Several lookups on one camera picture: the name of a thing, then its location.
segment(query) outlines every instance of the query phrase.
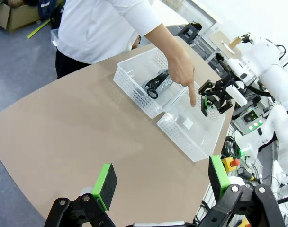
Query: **shirt sleeve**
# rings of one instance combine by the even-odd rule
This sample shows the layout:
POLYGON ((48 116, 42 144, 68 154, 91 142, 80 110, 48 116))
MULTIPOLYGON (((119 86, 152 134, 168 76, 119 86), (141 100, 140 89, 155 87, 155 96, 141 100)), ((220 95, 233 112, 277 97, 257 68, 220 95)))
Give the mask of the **shirt sleeve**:
POLYGON ((148 0, 107 0, 119 15, 144 36, 154 30, 162 22, 153 10, 148 0))

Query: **cardboard box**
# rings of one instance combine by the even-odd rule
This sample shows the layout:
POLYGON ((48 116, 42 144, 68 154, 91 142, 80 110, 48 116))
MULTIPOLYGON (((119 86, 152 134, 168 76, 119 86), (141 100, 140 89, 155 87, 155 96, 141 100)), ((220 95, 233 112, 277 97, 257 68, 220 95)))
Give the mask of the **cardboard box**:
POLYGON ((0 4, 0 26, 9 32, 39 19, 40 16, 37 7, 23 5, 12 9, 6 4, 0 4))

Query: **black object in basket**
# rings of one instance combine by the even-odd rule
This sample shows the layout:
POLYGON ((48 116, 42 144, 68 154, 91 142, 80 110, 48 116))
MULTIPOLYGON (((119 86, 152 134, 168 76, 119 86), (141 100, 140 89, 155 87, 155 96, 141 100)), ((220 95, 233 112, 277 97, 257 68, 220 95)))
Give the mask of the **black object in basket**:
MULTIPOLYGON (((160 73, 158 76, 156 76, 155 78, 147 82, 145 87, 148 87, 147 94, 150 98, 157 99, 159 97, 157 88, 168 78, 168 76, 169 76, 168 69, 166 69, 165 71, 160 73)), ((172 84, 172 80, 169 78, 169 82, 163 84, 162 88, 164 89, 167 86, 170 86, 171 84, 172 84)))

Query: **clear plastic container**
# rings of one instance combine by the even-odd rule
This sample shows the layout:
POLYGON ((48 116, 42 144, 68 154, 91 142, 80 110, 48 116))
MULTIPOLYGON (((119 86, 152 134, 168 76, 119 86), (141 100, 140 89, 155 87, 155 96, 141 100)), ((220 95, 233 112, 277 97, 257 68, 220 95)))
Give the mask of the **clear plastic container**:
POLYGON ((208 158, 214 152, 225 114, 220 115, 216 109, 209 109, 208 117, 203 115, 196 83, 196 107, 190 105, 187 87, 176 83, 171 84, 157 99, 150 98, 145 84, 166 68, 165 56, 155 48, 120 62, 114 82, 150 118, 166 112, 157 125, 193 162, 208 158))
POLYGON ((203 115, 199 86, 195 87, 196 107, 190 106, 189 93, 185 91, 157 123, 193 162, 213 154, 225 119, 225 114, 220 115, 216 109, 209 109, 208 117, 203 115))
POLYGON ((57 49, 58 47, 58 39, 59 39, 59 29, 53 29, 50 31, 51 33, 51 45, 57 49))
POLYGON ((183 86, 172 83, 157 99, 148 96, 145 84, 166 68, 166 57, 155 48, 120 62, 114 82, 152 119, 165 111, 166 106, 184 90, 183 86))

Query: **green gripper pad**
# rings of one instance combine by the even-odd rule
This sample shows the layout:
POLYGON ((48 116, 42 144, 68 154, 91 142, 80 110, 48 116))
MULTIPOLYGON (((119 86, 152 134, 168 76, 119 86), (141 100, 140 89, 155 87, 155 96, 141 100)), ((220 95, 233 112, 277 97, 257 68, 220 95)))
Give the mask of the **green gripper pad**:
POLYGON ((218 201, 231 185, 219 155, 209 157, 208 177, 215 200, 218 201))
POLYGON ((117 176, 112 164, 104 164, 91 194, 100 201, 105 211, 109 210, 116 185, 117 176))

